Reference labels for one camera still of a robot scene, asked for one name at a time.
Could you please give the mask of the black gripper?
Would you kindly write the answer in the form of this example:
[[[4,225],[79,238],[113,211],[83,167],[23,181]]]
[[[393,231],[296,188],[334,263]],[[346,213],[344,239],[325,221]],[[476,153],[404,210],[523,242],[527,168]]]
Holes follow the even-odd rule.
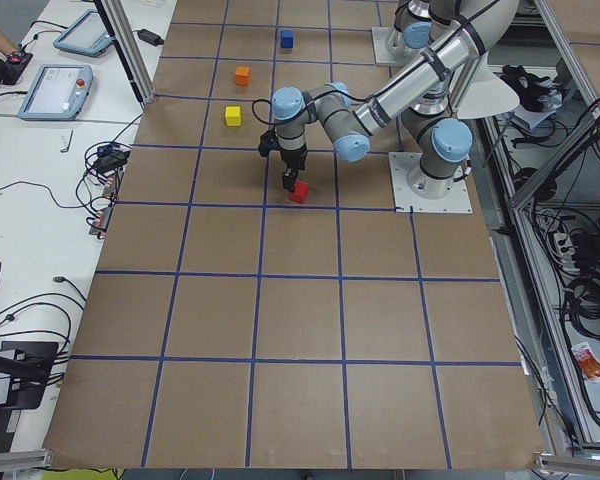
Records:
[[[280,149],[281,159],[286,165],[282,174],[282,185],[286,191],[294,191],[299,172],[305,170],[305,161],[308,150],[301,147],[295,150]]]

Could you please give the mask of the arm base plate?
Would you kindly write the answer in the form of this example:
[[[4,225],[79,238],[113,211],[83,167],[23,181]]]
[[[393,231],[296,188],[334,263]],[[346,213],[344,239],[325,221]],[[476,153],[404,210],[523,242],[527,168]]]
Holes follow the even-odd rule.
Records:
[[[375,63],[379,66],[404,66],[418,53],[418,49],[407,46],[402,33],[393,27],[373,27],[371,35]]]
[[[472,206],[462,168],[443,180],[428,177],[419,152],[390,152],[389,164],[395,210],[402,213],[471,214]]]

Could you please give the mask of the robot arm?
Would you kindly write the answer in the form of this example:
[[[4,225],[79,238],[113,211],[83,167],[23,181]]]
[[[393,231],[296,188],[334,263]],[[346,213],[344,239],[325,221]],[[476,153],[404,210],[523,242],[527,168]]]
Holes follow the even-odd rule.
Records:
[[[318,121],[336,153],[356,162],[370,149],[370,137],[386,127],[427,92],[445,86],[453,72],[476,60],[493,47],[510,25],[517,9],[515,1],[446,1],[429,4],[434,38],[416,51],[416,58],[379,91],[360,101],[352,110],[353,96],[342,82],[325,84],[311,91],[283,87],[274,92],[274,119],[269,140],[261,140],[259,151],[281,154],[286,170],[283,188],[297,190],[298,174],[305,169],[305,126]]]
[[[421,49],[429,44],[431,17],[429,0],[400,0],[394,13],[394,30],[402,45]]]

